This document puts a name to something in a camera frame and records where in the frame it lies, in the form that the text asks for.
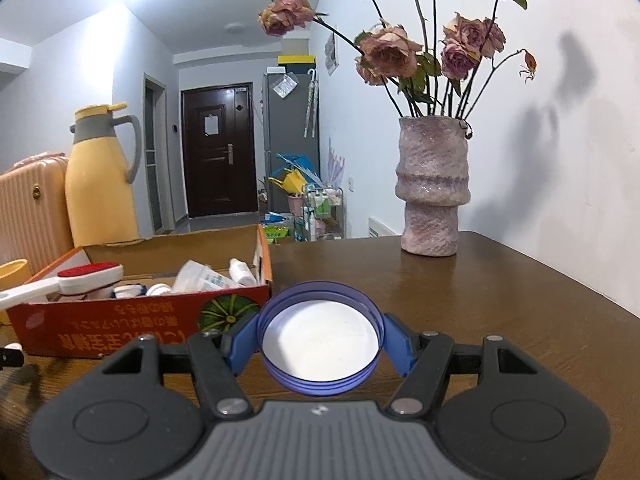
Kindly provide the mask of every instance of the pink suitcase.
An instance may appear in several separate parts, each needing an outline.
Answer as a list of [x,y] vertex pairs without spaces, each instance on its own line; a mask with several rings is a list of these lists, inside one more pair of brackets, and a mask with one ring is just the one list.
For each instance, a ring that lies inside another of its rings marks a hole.
[[35,274],[73,249],[67,159],[59,155],[31,157],[0,175],[0,263],[24,258]]

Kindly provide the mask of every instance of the pumpkin illustration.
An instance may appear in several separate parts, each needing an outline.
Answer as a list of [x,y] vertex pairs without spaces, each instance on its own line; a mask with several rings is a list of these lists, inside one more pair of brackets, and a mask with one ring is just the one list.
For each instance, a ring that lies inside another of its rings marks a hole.
[[217,328],[226,332],[244,316],[258,312],[260,307],[254,300],[237,294],[223,294],[202,306],[198,318],[198,329],[202,332]]

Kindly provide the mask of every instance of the gray refrigerator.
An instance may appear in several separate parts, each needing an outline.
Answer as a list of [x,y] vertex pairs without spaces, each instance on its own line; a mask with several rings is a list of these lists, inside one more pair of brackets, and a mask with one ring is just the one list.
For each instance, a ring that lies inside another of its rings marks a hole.
[[[316,124],[316,136],[311,136],[311,127],[305,139],[306,108],[308,106],[309,83],[311,76],[296,74],[299,83],[293,91],[282,99],[271,88],[282,78],[282,74],[264,76],[262,95],[264,107],[264,163],[267,177],[274,170],[281,168],[285,162],[278,158],[278,153],[306,155],[320,175],[320,142],[319,128]],[[275,184],[265,182],[269,211],[288,213],[289,202],[283,190]]]

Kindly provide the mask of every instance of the red brush pad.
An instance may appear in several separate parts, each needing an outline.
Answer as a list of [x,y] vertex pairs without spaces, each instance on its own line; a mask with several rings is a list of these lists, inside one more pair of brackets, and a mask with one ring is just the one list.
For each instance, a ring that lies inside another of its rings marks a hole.
[[72,269],[61,270],[58,273],[59,278],[76,278],[78,276],[86,276],[88,274],[93,274],[94,272],[98,272],[99,270],[113,269],[113,267],[117,267],[120,264],[114,262],[103,262],[100,264],[89,264],[83,265],[80,267],[73,267]]

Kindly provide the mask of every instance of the wooden table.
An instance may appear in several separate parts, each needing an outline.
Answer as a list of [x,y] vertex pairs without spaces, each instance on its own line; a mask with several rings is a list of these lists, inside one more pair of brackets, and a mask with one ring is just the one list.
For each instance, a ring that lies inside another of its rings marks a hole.
[[[598,480],[640,476],[640,320],[606,298],[473,233],[462,234],[458,256],[444,259],[404,253],[395,237],[288,244],[274,247],[272,258],[276,290],[305,280],[344,282],[416,331],[438,330],[470,344],[490,333],[505,336],[607,413],[613,438]],[[8,480],[42,478],[28,449],[30,416],[95,362],[28,363],[0,372],[0,469]],[[240,382],[255,405],[299,397],[273,381],[257,357]],[[399,383],[383,356],[373,376],[344,397],[384,402]],[[450,392],[473,384],[455,378]],[[165,377],[165,385],[194,399],[187,377]]]

